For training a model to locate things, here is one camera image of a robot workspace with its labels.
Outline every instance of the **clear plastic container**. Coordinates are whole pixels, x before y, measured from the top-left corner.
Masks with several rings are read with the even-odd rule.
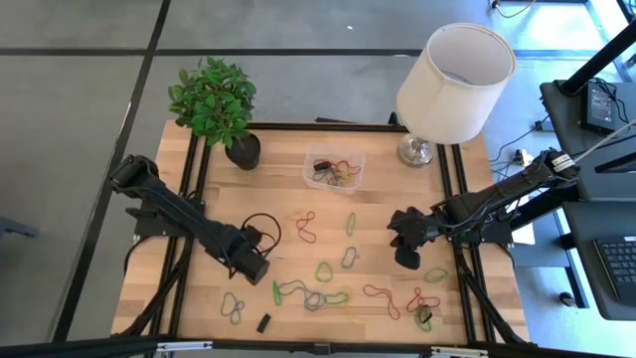
[[[314,163],[329,161],[330,169],[316,172]],[[305,157],[302,176],[308,186],[353,194],[362,184],[365,153],[334,144],[312,144]]]

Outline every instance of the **desk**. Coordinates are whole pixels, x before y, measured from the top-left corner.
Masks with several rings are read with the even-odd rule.
[[[546,109],[555,126],[558,142],[563,150],[569,153],[580,152],[600,140],[600,136],[582,130],[577,124],[580,118],[579,97],[563,96],[552,83],[542,84],[541,91]],[[628,117],[632,118],[636,109],[631,106],[627,110]],[[584,200],[589,195],[596,198],[599,196],[620,196],[621,192],[634,190],[633,175],[604,174],[598,178],[590,176],[593,173],[594,165],[633,151],[634,143],[636,143],[636,138],[600,149],[581,160],[579,163],[581,178],[578,185],[581,199]],[[636,221],[634,221],[636,203],[601,201],[564,203],[563,211],[600,314],[606,319],[636,320],[636,307],[621,304],[615,298],[609,278],[605,275],[600,258],[592,243],[595,239],[608,236],[634,235],[636,233]]]
[[[396,158],[396,143],[403,133],[316,130],[254,130],[253,133],[259,137],[262,146],[260,164],[253,171],[236,168],[221,146],[213,148],[204,191],[206,216],[239,226],[253,213],[269,213],[282,226],[281,243],[269,256],[268,274],[257,286],[252,286],[240,275],[228,280],[227,270],[196,243],[180,317],[180,337],[237,342],[466,343],[451,246],[442,238],[426,244],[420,249],[421,268],[409,270],[394,261],[394,250],[389,247],[389,242],[395,233],[386,229],[394,210],[415,205],[427,211],[430,205],[443,199],[437,162],[421,169],[403,166]],[[188,129],[176,126],[173,121],[166,123],[156,162],[160,178],[175,191],[181,179],[189,138]],[[197,156],[202,151],[203,141],[200,142]],[[305,185],[302,165],[309,145],[314,142],[349,145],[365,152],[364,182],[356,194],[344,196]],[[478,136],[464,143],[462,152],[470,189],[490,185],[492,179],[483,138]],[[196,173],[193,173],[193,182],[195,178]],[[308,226],[318,238],[313,245],[298,238],[295,226],[295,221],[310,210],[316,213],[315,220]],[[347,237],[344,230],[351,212],[357,215],[353,238]],[[264,220],[254,221],[253,225],[273,232]],[[340,267],[340,260],[349,246],[356,246],[360,257],[352,268],[344,269]],[[165,250],[165,238],[152,238],[132,254],[113,332],[125,329],[155,292]],[[334,277],[328,283],[320,283],[314,278],[322,261],[333,268]],[[517,334],[527,339],[510,258],[498,247],[482,246],[482,261],[489,296]],[[424,282],[423,275],[432,268],[443,268],[448,271],[448,276],[439,283]],[[302,294],[294,293],[284,297],[281,306],[276,306],[271,281],[287,282],[299,278],[314,290],[344,290],[351,300],[346,306],[327,306],[311,312],[304,309]],[[388,317],[385,299],[363,294],[363,286],[367,283],[393,291],[400,320]],[[422,332],[414,324],[412,313],[405,310],[415,287],[421,287],[425,295],[438,296],[441,301],[432,309],[433,329],[429,333]],[[245,302],[242,321],[238,325],[230,324],[227,317],[220,315],[227,291]],[[167,302],[161,332],[167,331],[167,317],[172,307],[170,299]],[[475,322],[480,323],[478,307],[473,301]],[[272,318],[265,332],[260,334],[255,329],[265,313]],[[478,337],[483,337],[481,327],[476,331]]]

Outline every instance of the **wooden tabletop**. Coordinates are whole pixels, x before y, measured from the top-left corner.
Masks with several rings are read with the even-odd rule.
[[[466,343],[450,245],[443,238],[425,244],[419,250],[421,268],[410,270],[395,262],[395,251],[389,246],[395,233],[386,229],[395,210],[416,206],[428,213],[429,206],[444,199],[436,157],[424,168],[403,166],[396,155],[401,133],[280,130],[255,130],[253,133],[260,139],[262,151],[260,164],[252,171],[242,171],[230,163],[221,146],[213,148],[204,192],[206,216],[240,226],[251,214],[268,213],[282,226],[281,243],[268,257],[271,266],[257,286],[249,284],[240,274],[228,279],[227,269],[196,243],[179,336],[351,343]],[[161,179],[175,191],[181,179],[189,139],[188,129],[176,126],[174,121],[166,123],[156,162]],[[200,142],[195,163],[199,162],[203,150],[203,141]],[[364,181],[355,194],[347,196],[306,186],[302,166],[311,143],[344,145],[366,154]],[[481,135],[461,147],[469,188],[478,190],[492,184]],[[195,164],[191,188],[197,177],[197,167]],[[296,229],[296,220],[305,217],[309,211],[315,212],[315,219],[307,226],[317,236],[315,244],[303,242]],[[352,238],[345,231],[351,213],[357,218]],[[265,219],[250,223],[261,231],[275,233],[273,224]],[[128,327],[154,294],[166,243],[166,238],[152,238],[132,254],[113,332]],[[352,268],[342,268],[345,249],[351,246],[357,248],[358,257]],[[510,258],[496,246],[484,245],[481,253],[489,296],[517,334],[528,338]],[[328,263],[333,270],[333,279],[326,283],[315,278],[321,262]],[[427,283],[423,277],[431,269],[444,269],[448,275],[438,283]],[[283,283],[296,279],[302,279],[315,291],[344,291],[350,300],[346,304],[326,305],[310,311],[303,306],[302,293],[296,291],[285,296],[280,306],[275,305],[272,281]],[[400,313],[399,320],[390,318],[388,302],[383,296],[363,294],[366,284],[392,292]],[[406,310],[416,287],[423,295],[440,300],[440,305],[432,308],[430,332],[417,327],[413,313]],[[228,317],[221,315],[226,292],[232,292],[244,301],[239,324],[231,324]],[[171,307],[169,298],[162,332],[167,331]],[[476,301],[473,311],[479,326],[481,319]],[[256,332],[256,326],[265,313],[271,315],[271,321],[261,334]],[[481,328],[478,328],[478,337],[483,337]]]

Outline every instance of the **keyboard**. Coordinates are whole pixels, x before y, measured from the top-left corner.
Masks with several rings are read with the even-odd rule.
[[[623,304],[636,306],[636,241],[595,240],[594,245],[616,298]]]

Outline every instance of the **white lampshade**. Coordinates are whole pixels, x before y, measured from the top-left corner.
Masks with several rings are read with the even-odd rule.
[[[474,24],[435,31],[397,93],[399,121],[414,136],[455,144],[477,135],[516,68],[504,39]]]

